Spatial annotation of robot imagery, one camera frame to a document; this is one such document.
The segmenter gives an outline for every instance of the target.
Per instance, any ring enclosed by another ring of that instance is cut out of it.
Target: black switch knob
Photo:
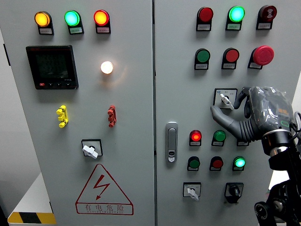
[[[236,185],[232,185],[229,188],[229,192],[232,196],[239,196],[240,190]]]

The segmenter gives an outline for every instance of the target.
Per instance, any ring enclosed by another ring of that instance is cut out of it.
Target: illuminated indicator light
[[[80,22],[80,16],[76,11],[68,11],[65,13],[65,21],[69,26],[76,26]]]
[[[259,10],[259,16],[264,20],[265,22],[271,22],[274,20],[274,18],[277,15],[277,9],[275,6],[263,6]]]
[[[241,6],[234,6],[230,9],[229,19],[232,22],[235,23],[240,22],[243,20],[244,16],[245,16],[245,10]]]
[[[50,16],[46,12],[37,12],[34,21],[40,27],[47,27],[50,24]]]
[[[211,8],[204,7],[201,9],[198,17],[203,22],[209,22],[213,18],[213,11]]]
[[[226,54],[226,60],[230,63],[237,61],[239,58],[239,52],[236,49],[231,49]]]
[[[210,58],[209,52],[204,50],[204,49],[199,51],[198,54],[197,54],[197,59],[201,63],[204,63],[204,62],[208,61],[209,58]]]
[[[236,167],[243,167],[246,164],[246,162],[245,162],[244,158],[237,157],[234,159],[234,164]]]
[[[223,165],[224,165],[224,163],[222,162],[222,160],[216,160],[212,164],[212,166],[216,169],[221,168]]]
[[[200,141],[202,138],[202,134],[199,130],[193,130],[192,132],[190,132],[190,138],[193,141]]]
[[[113,71],[113,64],[110,61],[105,61],[100,68],[103,73],[110,74]]]
[[[290,127],[290,124],[286,121],[281,121],[281,125],[286,126],[286,127]]]
[[[214,133],[213,137],[216,141],[223,142],[226,139],[226,133],[222,130],[219,130]]]
[[[94,13],[94,21],[99,26],[105,26],[109,19],[109,14],[104,10],[98,10]]]
[[[260,46],[253,53],[253,61],[261,66],[269,64],[274,58],[274,50],[270,46]]]

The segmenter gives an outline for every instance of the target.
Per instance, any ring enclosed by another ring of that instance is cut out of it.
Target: electrical hazard symbol
[[[102,164],[95,166],[75,206],[78,214],[134,214],[132,202]]]

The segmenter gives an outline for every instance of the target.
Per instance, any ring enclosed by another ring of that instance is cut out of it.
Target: white wall
[[[0,31],[0,205],[6,217],[40,173]]]

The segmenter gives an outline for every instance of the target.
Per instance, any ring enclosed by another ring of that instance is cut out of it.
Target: red indicator light
[[[94,21],[99,26],[105,26],[109,20],[109,14],[105,10],[101,9],[94,13]]]
[[[274,18],[277,15],[277,9],[275,6],[263,6],[260,10],[259,10],[259,16],[261,17],[261,19],[265,22],[271,22],[274,20]]]
[[[239,52],[236,49],[231,49],[226,53],[226,60],[230,63],[237,61],[239,58]]]
[[[224,165],[223,161],[222,160],[215,160],[213,163],[212,163],[212,166],[216,169],[219,169],[221,168],[222,166]]]
[[[260,46],[253,53],[253,61],[261,66],[269,64],[274,58],[274,50],[270,46]]]
[[[213,18],[213,11],[211,8],[203,7],[200,9],[198,17],[203,22],[209,22]]]
[[[195,142],[200,141],[202,139],[202,134],[200,131],[194,130],[190,133],[190,138]]]

